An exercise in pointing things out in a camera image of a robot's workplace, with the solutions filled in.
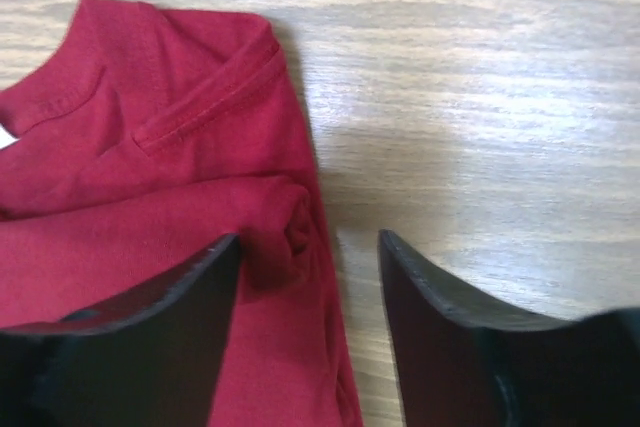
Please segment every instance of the stitching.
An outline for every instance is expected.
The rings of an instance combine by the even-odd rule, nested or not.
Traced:
[[[248,71],[255,71],[261,64],[263,64],[265,67],[268,66],[268,63],[273,60],[275,58],[275,56],[278,54],[280,48],[278,46],[277,43],[273,43],[272,45],[269,46],[269,48],[267,48],[266,50],[263,51],[262,54],[260,54],[260,58],[256,60],[255,63],[253,63],[251,65],[250,68],[246,69]],[[253,75],[259,75],[260,70],[258,70],[257,72],[255,72]],[[183,127],[185,124],[188,124],[190,121],[202,116],[202,115],[206,115],[207,112],[209,112],[211,109],[213,109],[216,105],[220,105],[221,103],[224,103],[225,101],[227,101],[227,99],[230,98],[230,96],[232,96],[236,90],[242,86],[242,84],[245,83],[244,80],[236,80],[235,82],[227,85],[226,87],[224,87],[223,89],[221,89],[220,92],[218,92],[217,95],[222,95],[222,96],[227,96],[227,97],[223,97],[222,100],[220,100],[219,102],[217,102],[216,104],[207,107],[204,110],[200,110],[198,112],[185,112],[182,113],[180,115],[177,115],[173,118],[172,120],[172,126],[171,127],[167,127],[164,129],[159,129],[159,133],[156,134],[147,134],[145,135],[143,138],[140,138],[139,141],[142,145],[144,145],[145,143],[148,144],[153,144],[156,141],[159,141],[165,137],[167,137],[168,135],[171,135],[173,132],[175,132],[176,130],[179,130],[181,127]]]
[[[148,23],[148,20],[149,20],[148,18],[149,11],[146,8],[146,6],[147,4],[145,4],[144,2],[137,2],[138,13],[141,14],[136,19],[136,25],[138,27],[138,36],[141,40],[141,44],[143,48],[142,55],[147,61],[147,68],[145,70],[149,73],[149,78],[151,79],[151,82],[153,84],[151,86],[152,90],[156,93],[160,93],[160,98],[164,100],[163,97],[165,97],[165,95],[162,95],[163,94],[162,89],[159,87],[160,85],[162,85],[162,79],[160,79],[159,72],[157,71],[158,66],[160,65],[160,59],[159,59],[159,56],[156,55],[157,49],[154,50],[152,48],[149,42],[149,39],[145,35],[145,32],[147,29],[145,28],[144,24]],[[161,106],[156,103],[156,105],[154,106],[154,111],[157,113],[160,110],[160,108]]]
[[[156,154],[167,148],[175,145],[178,141],[184,140],[184,138],[188,135],[192,135],[194,132],[198,132],[204,127],[208,126],[214,120],[219,120],[222,117],[230,115],[231,113],[238,113],[250,106],[250,101],[254,100],[256,97],[264,94],[267,90],[267,87],[270,87],[270,82],[279,76],[284,70],[286,70],[286,65],[283,63],[278,66],[274,72],[261,81],[261,85],[251,92],[247,92],[244,95],[240,96],[238,99],[233,99],[232,97],[228,97],[227,99],[223,99],[222,101],[213,104],[208,107],[204,111],[199,112],[196,115],[191,116],[185,123],[179,125],[175,129],[171,130],[167,134],[164,134],[161,137],[158,137],[145,145],[145,142],[142,141],[141,147],[146,150],[149,154]],[[199,117],[207,117],[211,114],[211,112],[216,108],[220,108],[220,112],[215,113],[209,118],[205,118],[200,122],[196,121]]]
[[[96,73],[86,89],[71,88],[64,96],[31,104],[33,115],[28,112],[29,122],[26,122],[28,128],[25,134],[37,125],[59,119],[82,108],[94,96],[104,73],[104,68],[96,69]]]

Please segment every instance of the fabric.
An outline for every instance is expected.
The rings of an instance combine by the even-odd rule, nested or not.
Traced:
[[[238,232],[209,425],[362,425],[306,124],[265,19],[81,0],[56,53],[0,94],[0,124],[19,138],[0,150],[0,326]]]

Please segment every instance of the t-shirt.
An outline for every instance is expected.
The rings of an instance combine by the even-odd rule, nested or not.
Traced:
[[[236,232],[209,425],[362,425],[306,122],[264,18],[81,0],[53,56],[0,93],[0,124],[19,138],[0,150],[0,326]]]

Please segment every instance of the black object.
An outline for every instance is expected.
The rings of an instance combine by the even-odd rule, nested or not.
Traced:
[[[57,323],[0,332],[2,427],[205,427],[240,267],[236,236]]]
[[[640,309],[580,321],[502,302],[380,232],[408,427],[640,426]]]

